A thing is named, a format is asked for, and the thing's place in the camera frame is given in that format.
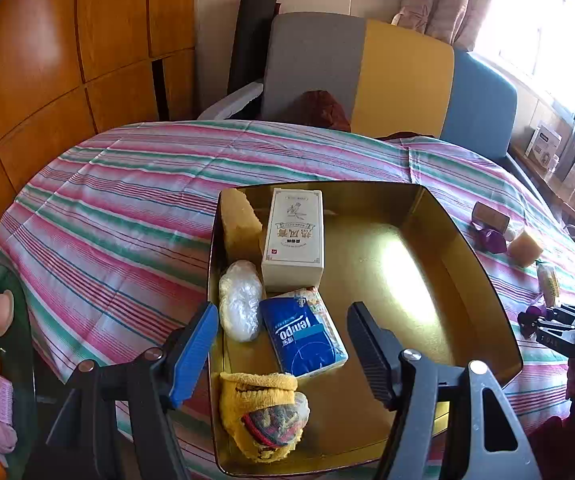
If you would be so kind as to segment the weidan snack bag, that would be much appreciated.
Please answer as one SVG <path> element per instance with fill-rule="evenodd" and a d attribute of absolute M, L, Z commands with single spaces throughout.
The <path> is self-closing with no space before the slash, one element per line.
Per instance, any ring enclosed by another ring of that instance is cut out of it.
<path fill-rule="evenodd" d="M 537 265 L 539 287 L 547 308 L 556 307 L 560 303 L 560 286 L 557 274 L 548 263 Z"/>

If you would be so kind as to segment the blue tissue pack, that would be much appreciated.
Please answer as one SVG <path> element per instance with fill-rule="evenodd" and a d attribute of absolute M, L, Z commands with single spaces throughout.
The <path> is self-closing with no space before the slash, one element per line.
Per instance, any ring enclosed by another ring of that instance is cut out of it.
<path fill-rule="evenodd" d="M 284 374 L 312 377 L 347 362 L 345 344 L 316 287 L 262 300 L 259 307 Z"/>

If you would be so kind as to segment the yellow knitted sock bundle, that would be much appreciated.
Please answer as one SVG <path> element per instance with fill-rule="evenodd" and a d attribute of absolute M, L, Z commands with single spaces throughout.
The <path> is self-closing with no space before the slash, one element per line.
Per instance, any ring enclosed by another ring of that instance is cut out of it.
<path fill-rule="evenodd" d="M 291 374 L 220 374 L 219 413 L 240 452 L 258 464 L 284 460 L 309 422 L 307 396 Z"/>

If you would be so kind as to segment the white plastic bag bundle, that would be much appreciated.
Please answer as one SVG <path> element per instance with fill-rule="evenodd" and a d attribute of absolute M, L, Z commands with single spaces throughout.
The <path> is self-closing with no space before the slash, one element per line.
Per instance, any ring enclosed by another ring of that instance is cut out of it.
<path fill-rule="evenodd" d="M 262 297 L 263 284 L 256 267 L 247 260 L 233 262 L 219 281 L 219 316 L 226 336 L 237 342 L 258 337 Z"/>

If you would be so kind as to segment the white rectangular box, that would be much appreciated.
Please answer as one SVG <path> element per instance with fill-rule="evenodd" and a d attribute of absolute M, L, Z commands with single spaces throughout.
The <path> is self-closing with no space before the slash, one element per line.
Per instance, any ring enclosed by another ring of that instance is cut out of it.
<path fill-rule="evenodd" d="M 318 287 L 324 272 L 323 195 L 274 188 L 261 261 L 268 292 Z"/>

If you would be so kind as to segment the small green white box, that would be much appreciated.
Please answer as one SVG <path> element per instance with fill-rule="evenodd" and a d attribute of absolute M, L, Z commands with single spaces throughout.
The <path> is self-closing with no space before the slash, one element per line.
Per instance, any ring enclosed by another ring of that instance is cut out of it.
<path fill-rule="evenodd" d="M 472 210 L 472 222 L 501 234 L 507 232 L 510 217 L 484 203 L 476 202 Z"/>

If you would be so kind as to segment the yellow sponge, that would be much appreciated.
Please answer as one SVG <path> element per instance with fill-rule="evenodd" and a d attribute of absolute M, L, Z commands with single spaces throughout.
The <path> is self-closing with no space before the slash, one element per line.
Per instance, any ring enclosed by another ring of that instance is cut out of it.
<path fill-rule="evenodd" d="M 220 212 L 224 247 L 229 260 L 259 264 L 262 224 L 246 195 L 236 188 L 226 188 L 220 194 Z"/>

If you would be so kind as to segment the yellow sponge block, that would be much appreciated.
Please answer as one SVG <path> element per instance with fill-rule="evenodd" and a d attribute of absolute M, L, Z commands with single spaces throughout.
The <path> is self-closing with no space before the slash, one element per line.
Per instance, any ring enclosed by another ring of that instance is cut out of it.
<path fill-rule="evenodd" d="M 522 230 L 508 246 L 507 254 L 522 268 L 528 268 L 542 255 L 543 247 L 539 236 L 530 230 Z"/>

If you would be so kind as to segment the white plastic bag ball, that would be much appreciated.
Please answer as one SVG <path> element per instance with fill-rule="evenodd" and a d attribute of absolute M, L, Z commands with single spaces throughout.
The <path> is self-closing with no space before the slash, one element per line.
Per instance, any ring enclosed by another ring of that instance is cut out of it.
<path fill-rule="evenodd" d="M 507 242 L 511 242 L 516 238 L 515 229 L 512 229 L 511 226 L 509 226 L 508 229 L 505 230 L 503 236 Z"/>

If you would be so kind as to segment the wooden side table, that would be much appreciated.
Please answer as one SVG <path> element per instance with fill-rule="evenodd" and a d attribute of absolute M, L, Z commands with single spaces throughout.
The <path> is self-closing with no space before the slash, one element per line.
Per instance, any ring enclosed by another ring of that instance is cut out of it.
<path fill-rule="evenodd" d="M 554 176 L 548 177 L 547 170 L 526 157 L 513 144 L 510 145 L 509 154 L 526 172 L 530 181 L 534 183 L 545 202 L 550 206 L 553 214 L 556 216 L 566 214 L 575 221 L 575 206 L 572 205 L 568 192 L 563 191 L 563 184 L 560 180 Z"/>

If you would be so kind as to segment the striped bed sheet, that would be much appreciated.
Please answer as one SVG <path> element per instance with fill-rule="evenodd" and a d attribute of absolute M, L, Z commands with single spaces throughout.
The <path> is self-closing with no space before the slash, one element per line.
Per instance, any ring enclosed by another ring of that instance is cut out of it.
<path fill-rule="evenodd" d="M 264 122 L 155 122 L 98 134 L 47 162 L 0 220 L 0 264 L 27 300 L 34 348 L 60 380 L 164 341 L 204 300 L 219 194 L 303 181 L 425 186 L 462 231 L 476 203 L 537 231 L 567 301 L 575 243 L 516 177 L 430 136 L 375 140 Z"/>

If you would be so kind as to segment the white appliance box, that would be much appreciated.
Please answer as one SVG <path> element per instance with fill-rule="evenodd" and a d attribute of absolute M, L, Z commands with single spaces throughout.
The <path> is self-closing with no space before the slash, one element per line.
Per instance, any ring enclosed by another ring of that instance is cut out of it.
<path fill-rule="evenodd" d="M 525 155 L 542 168 L 548 169 L 557 156 L 562 137 L 545 124 L 540 124 L 528 142 Z"/>

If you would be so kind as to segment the pink hair roller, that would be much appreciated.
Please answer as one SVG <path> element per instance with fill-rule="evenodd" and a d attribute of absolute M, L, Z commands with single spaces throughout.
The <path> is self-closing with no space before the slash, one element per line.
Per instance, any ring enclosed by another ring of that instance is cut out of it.
<path fill-rule="evenodd" d="M 0 422 L 13 425 L 13 384 L 0 375 Z"/>

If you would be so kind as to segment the dark red cushion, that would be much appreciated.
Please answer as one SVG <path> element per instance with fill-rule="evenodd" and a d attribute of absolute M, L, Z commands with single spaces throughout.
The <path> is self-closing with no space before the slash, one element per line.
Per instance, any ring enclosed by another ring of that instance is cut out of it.
<path fill-rule="evenodd" d="M 310 90 L 287 107 L 283 118 L 292 124 L 350 132 L 342 104 L 325 90 Z"/>

